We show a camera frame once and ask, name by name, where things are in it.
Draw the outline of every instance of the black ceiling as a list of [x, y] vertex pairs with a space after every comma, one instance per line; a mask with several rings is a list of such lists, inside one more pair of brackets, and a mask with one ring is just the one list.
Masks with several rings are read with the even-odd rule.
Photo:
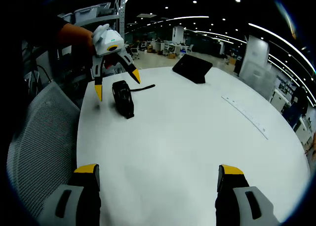
[[[298, 50], [307, 46], [301, 51], [309, 61], [314, 64], [315, 60], [315, 28], [312, 26], [314, 11], [312, 0], [128, 0], [125, 8], [125, 32], [135, 29], [144, 31], [155, 30], [162, 26], [179, 25], [191, 30], [209, 31], [225, 34], [228, 36], [245, 40], [249, 35], [263, 37], [269, 43], [270, 54], [277, 57], [282, 62], [288, 61], [287, 66], [291, 68], [302, 80], [306, 79], [305, 84], [316, 96], [316, 76], [306, 61], [296, 53], [291, 47], [280, 39], [250, 27], [248, 23], [253, 23], [268, 29], [293, 44]], [[286, 20], [279, 12], [276, 1], [282, 3], [296, 26], [296, 39], [292, 37], [291, 30]], [[153, 18], [138, 18], [140, 13], [153, 13]], [[162, 17], [175, 18], [183, 16], [209, 16], [209, 18], [181, 19], [164, 21], [158, 24], [153, 22], [162, 21]]]

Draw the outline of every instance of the black sleeve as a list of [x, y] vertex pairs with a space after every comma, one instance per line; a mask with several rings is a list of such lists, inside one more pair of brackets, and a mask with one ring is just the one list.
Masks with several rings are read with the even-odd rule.
[[48, 14], [42, 7], [31, 9], [29, 16], [22, 18], [24, 24], [24, 38], [35, 46], [52, 43], [57, 33], [66, 21], [55, 15]]

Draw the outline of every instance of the white table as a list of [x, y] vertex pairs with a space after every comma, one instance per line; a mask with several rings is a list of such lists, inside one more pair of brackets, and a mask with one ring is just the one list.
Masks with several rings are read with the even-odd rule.
[[[103, 79], [103, 102], [89, 83], [80, 113], [78, 166], [100, 165], [101, 223], [214, 226], [220, 164], [240, 168], [284, 221], [309, 181], [303, 148], [278, 111], [256, 91], [212, 68], [196, 85], [171, 67]], [[114, 107], [112, 83], [126, 80], [135, 117]], [[238, 101], [268, 133], [266, 139], [221, 96]]]

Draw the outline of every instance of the led strip light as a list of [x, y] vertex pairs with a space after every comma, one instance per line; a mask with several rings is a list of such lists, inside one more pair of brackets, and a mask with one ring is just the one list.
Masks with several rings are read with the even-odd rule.
[[214, 40], [219, 40], [219, 41], [224, 41], [224, 42], [227, 42], [227, 43], [230, 43], [230, 44], [234, 44], [233, 42], [230, 42], [228, 40], [224, 40], [224, 39], [220, 39], [220, 38], [215, 38], [215, 37], [211, 37], [212, 39]]
[[229, 37], [229, 36], [222, 35], [222, 34], [218, 34], [218, 33], [214, 33], [214, 32], [204, 32], [204, 31], [196, 31], [196, 32], [202, 32], [202, 33], [208, 33], [208, 34], [218, 35], [218, 36], [222, 36], [222, 37], [227, 37], [227, 38], [231, 38], [231, 39], [234, 39], [234, 40], [236, 40], [236, 41], [243, 42], [243, 43], [247, 44], [247, 42], [244, 42], [244, 41], [239, 40], [239, 39], [237, 39], [237, 38]]
[[[207, 36], [206, 34], [204, 35], [204, 34], [201, 34], [200, 32], [192, 31], [192, 30], [190, 30], [190, 29], [187, 29], [186, 27], [185, 27], [183, 30], [190, 31], [190, 32], [194, 32], [194, 33], [198, 33], [198, 34], [201, 35], [201, 36]], [[224, 40], [224, 39], [220, 39], [220, 38], [215, 38], [215, 37], [210, 37], [210, 38], [212, 38], [212, 39], [214, 39], [214, 40], [220, 40], [220, 41], [224, 41], [224, 42], [228, 42], [228, 43], [234, 44], [233, 42], [230, 42], [230, 41], [228, 41], [228, 40]]]
[[310, 101], [312, 107], [314, 107], [314, 105], [313, 105], [312, 101], [310, 100], [310, 97], [309, 97], [309, 96], [307, 96], [307, 99], [308, 99], [308, 101]]
[[276, 59], [278, 62], [280, 62], [284, 67], [286, 67], [292, 74], [294, 74], [294, 76], [296, 78], [298, 78], [299, 81], [301, 81], [301, 83], [304, 85], [304, 87], [306, 88], [306, 90], [310, 93], [311, 97], [313, 98], [313, 100], [316, 103], [316, 99], [313, 96], [313, 94], [311, 93], [311, 91], [309, 90], [309, 88], [305, 85], [305, 83], [300, 79], [300, 77], [298, 77], [286, 64], [284, 64], [282, 61], [280, 61], [279, 59], [277, 59], [276, 57], [274, 57], [273, 55], [269, 54], [269, 56], [271, 56], [272, 58]]
[[310, 61], [309, 61], [297, 48], [295, 48], [295, 46], [292, 45], [290, 42], [288, 42], [287, 40], [283, 39], [282, 37], [278, 36], [277, 34], [271, 32], [271, 31], [269, 31], [269, 30], [267, 30], [267, 29], [265, 29], [265, 28], [263, 28], [263, 27], [259, 27], [259, 26], [257, 26], [257, 25], [252, 24], [252, 23], [249, 23], [249, 25], [252, 26], [252, 27], [261, 29], [262, 31], [265, 31], [265, 32], [267, 32], [267, 33], [269, 33], [269, 34], [271, 34], [271, 35], [273, 35], [273, 36], [279, 38], [279, 39], [280, 39], [281, 41], [283, 41], [284, 43], [286, 43], [286, 44], [287, 44], [288, 46], [290, 46], [293, 50], [295, 50], [295, 51], [308, 63], [308, 65], [313, 69], [313, 71], [316, 73], [316, 70], [315, 70], [315, 68], [313, 67], [313, 65], [310, 63]]
[[166, 21], [178, 20], [178, 19], [186, 19], [186, 18], [209, 18], [209, 16], [188, 16], [188, 17], [176, 17], [176, 18], [167, 19]]

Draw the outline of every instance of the office chair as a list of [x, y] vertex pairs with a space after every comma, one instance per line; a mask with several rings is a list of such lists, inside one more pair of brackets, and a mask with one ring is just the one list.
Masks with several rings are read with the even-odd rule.
[[194, 46], [194, 45], [190, 45], [190, 46], [188, 47], [187, 51], [192, 52], [193, 46]]
[[132, 58], [133, 58], [133, 59], [139, 59], [138, 48], [131, 48], [130, 50], [131, 50], [131, 52], [132, 52]]
[[55, 82], [31, 102], [25, 123], [10, 144], [7, 174], [13, 190], [37, 218], [44, 200], [67, 184], [76, 169], [79, 108]]

